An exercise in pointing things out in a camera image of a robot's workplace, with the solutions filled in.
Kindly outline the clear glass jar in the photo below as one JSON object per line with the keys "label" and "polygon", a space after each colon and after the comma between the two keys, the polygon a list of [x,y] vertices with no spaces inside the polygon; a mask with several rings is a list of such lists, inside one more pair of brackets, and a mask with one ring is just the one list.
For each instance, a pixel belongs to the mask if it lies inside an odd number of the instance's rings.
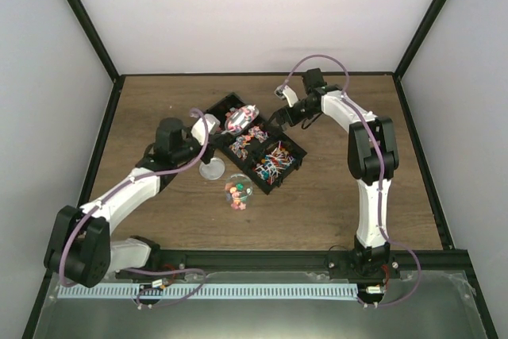
{"label": "clear glass jar", "polygon": [[253,183],[242,173],[231,175],[225,182],[225,200],[233,210],[245,211],[253,196]]}

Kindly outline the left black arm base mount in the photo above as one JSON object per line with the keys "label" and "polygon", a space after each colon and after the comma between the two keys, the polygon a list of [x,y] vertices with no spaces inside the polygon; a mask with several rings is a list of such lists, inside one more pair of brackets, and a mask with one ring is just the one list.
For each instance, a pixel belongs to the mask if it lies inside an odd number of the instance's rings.
{"label": "left black arm base mount", "polygon": [[146,265],[141,267],[141,270],[156,272],[156,275],[142,275],[135,272],[121,270],[115,275],[116,279],[131,279],[131,280],[153,280],[163,278],[161,272],[169,272],[174,270],[181,270],[187,267],[187,256],[184,252],[173,250],[156,250],[152,251],[148,257]]}

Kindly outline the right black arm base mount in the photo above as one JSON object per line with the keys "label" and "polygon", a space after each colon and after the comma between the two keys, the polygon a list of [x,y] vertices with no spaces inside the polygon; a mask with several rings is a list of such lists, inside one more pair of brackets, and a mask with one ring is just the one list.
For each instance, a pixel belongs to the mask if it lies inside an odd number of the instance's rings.
{"label": "right black arm base mount", "polygon": [[380,281],[388,277],[398,279],[398,269],[392,266],[390,246],[366,249],[346,249],[341,245],[333,245],[325,253],[324,266],[330,276],[349,279],[351,282]]}

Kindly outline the black three-compartment candy tray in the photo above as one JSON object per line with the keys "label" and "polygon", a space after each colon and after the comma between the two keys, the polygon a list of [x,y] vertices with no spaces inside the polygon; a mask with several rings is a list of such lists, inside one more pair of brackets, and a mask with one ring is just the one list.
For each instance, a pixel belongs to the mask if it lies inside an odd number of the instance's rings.
{"label": "black three-compartment candy tray", "polygon": [[[243,135],[247,133],[248,130],[255,125],[258,125],[263,131],[268,133],[268,139],[264,143],[256,142],[247,147],[248,156],[245,160],[240,160],[237,158],[229,149],[229,146],[235,141],[236,137],[240,135],[232,136],[228,133],[223,135],[225,138],[225,143],[223,147],[218,150],[223,153],[229,160],[231,160],[237,166],[237,168],[241,170],[241,172],[249,177],[250,180],[253,181],[254,184],[257,185],[263,193],[269,195],[275,188],[282,185],[283,181],[291,174],[291,172],[297,171],[301,167],[303,158],[306,156],[306,151],[282,131],[277,130],[273,126],[265,127],[264,122],[265,118],[262,115],[258,115],[258,117],[248,126],[247,130],[244,133],[240,134]],[[285,143],[286,147],[289,149],[290,154],[296,159],[296,164],[292,164],[282,174],[282,178],[277,180],[274,185],[268,185],[255,173],[254,166],[261,159],[267,148],[277,141],[283,141]]]}

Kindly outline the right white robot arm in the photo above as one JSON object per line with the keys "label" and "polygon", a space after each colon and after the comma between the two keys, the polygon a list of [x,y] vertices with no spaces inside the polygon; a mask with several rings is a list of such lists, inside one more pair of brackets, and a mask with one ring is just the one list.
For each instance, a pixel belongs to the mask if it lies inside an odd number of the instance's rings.
{"label": "right white robot arm", "polygon": [[285,79],[275,95],[287,105],[269,118],[280,127],[293,127],[319,114],[330,117],[348,133],[348,169],[360,195],[359,224],[354,237],[352,267],[361,277],[372,277],[389,260],[386,229],[388,191],[398,168],[394,123],[357,105],[344,87],[329,85],[319,69],[302,76],[306,97],[300,99]]}

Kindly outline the round metal jar lid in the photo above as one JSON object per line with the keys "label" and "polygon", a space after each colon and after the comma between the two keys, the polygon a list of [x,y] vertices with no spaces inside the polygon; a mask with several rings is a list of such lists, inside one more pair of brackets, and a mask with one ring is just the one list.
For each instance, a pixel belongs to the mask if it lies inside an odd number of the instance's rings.
{"label": "round metal jar lid", "polygon": [[213,157],[208,164],[200,163],[199,173],[206,180],[220,179],[225,173],[225,162],[218,157]]}

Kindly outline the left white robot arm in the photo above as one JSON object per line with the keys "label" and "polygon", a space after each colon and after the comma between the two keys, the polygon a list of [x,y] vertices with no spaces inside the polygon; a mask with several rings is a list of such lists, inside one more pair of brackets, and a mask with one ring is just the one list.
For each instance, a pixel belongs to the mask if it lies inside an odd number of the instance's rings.
{"label": "left white robot arm", "polygon": [[182,171],[199,161],[210,162],[210,138],[219,120],[203,114],[192,127],[178,118],[160,121],[153,143],[134,169],[115,187],[79,207],[65,206],[56,215],[44,266],[61,286],[94,287],[105,275],[123,270],[156,277],[162,259],[154,244],[131,237],[112,241],[111,235],[141,204],[162,192]]}

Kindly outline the metal candy scoop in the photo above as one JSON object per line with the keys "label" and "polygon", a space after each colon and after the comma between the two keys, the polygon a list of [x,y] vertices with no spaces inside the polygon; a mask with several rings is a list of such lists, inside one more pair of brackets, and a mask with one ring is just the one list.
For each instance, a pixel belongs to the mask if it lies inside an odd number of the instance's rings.
{"label": "metal candy scoop", "polygon": [[225,131],[232,135],[242,133],[259,115],[255,105],[245,105],[234,111],[225,121]]}

